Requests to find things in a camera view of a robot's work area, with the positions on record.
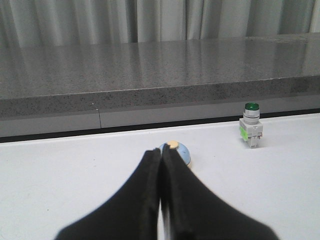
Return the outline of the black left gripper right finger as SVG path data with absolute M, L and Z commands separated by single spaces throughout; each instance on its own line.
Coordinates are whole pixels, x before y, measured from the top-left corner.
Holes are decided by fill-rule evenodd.
M 171 240 L 275 240 L 267 225 L 241 213 L 210 191 L 175 149 L 164 145 L 161 208 Z

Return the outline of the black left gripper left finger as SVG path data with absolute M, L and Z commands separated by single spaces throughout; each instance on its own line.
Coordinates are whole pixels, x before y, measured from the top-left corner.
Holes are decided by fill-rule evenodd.
M 147 150 L 124 185 L 99 208 L 63 228 L 58 240 L 156 240 L 161 151 Z

